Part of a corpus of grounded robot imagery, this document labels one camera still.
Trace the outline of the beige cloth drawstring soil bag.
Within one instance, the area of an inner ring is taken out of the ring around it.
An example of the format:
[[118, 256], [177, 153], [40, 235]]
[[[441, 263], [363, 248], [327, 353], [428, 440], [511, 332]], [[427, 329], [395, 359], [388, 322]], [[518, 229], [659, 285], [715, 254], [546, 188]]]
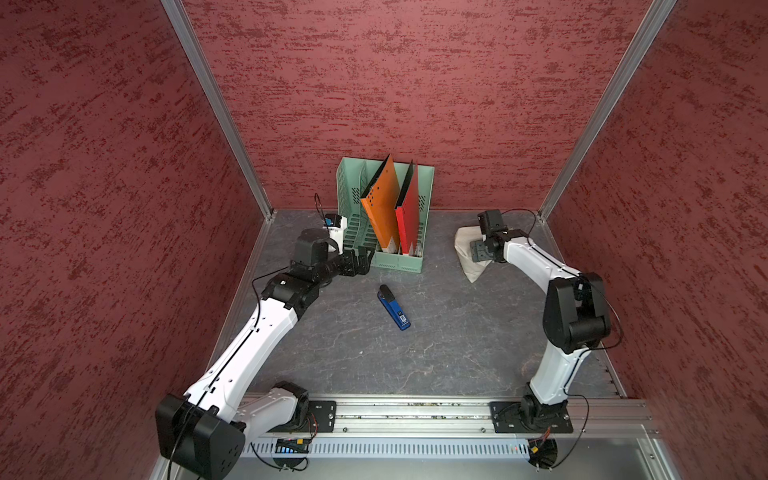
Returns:
[[479, 226], [465, 226], [457, 230], [454, 237], [454, 249], [457, 253], [460, 266], [470, 283], [475, 283], [491, 260], [475, 262], [472, 257], [471, 244], [477, 240], [482, 241], [483, 235]]

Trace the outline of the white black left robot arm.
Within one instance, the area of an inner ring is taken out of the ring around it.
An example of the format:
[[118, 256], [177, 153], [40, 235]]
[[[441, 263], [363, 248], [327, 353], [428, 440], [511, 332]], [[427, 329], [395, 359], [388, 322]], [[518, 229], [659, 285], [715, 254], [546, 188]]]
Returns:
[[370, 271], [374, 250], [346, 249], [325, 229], [304, 230], [288, 267], [257, 295], [250, 319], [183, 396], [167, 395], [155, 413], [159, 449], [171, 465], [201, 479], [223, 479], [248, 441], [275, 428], [312, 433], [306, 389], [279, 382], [261, 398], [244, 396], [272, 351], [322, 287], [337, 276]]

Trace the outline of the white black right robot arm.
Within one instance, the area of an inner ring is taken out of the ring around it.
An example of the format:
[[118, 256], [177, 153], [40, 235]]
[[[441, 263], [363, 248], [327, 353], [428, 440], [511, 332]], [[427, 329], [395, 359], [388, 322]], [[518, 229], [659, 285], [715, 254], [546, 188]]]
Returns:
[[569, 388], [582, 361], [611, 333], [603, 280], [567, 266], [527, 233], [508, 228], [499, 210], [480, 213], [478, 221], [481, 238], [470, 242], [472, 260], [512, 265], [546, 294], [542, 318], [545, 353], [518, 403], [523, 426], [542, 430], [566, 414]]

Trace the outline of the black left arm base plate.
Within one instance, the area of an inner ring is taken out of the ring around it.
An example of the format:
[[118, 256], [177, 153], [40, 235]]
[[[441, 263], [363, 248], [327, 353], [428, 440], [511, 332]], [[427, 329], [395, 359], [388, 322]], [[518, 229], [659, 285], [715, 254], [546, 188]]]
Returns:
[[331, 433], [335, 428], [336, 413], [336, 401], [300, 401], [292, 418], [271, 429], [270, 433]]

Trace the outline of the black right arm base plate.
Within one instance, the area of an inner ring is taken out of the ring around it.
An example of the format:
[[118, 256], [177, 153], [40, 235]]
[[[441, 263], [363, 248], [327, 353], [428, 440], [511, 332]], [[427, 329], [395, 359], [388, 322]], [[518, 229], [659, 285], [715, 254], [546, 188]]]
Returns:
[[567, 401], [555, 405], [538, 404], [533, 397], [520, 401], [489, 403], [491, 421], [496, 433], [571, 434], [573, 424]]

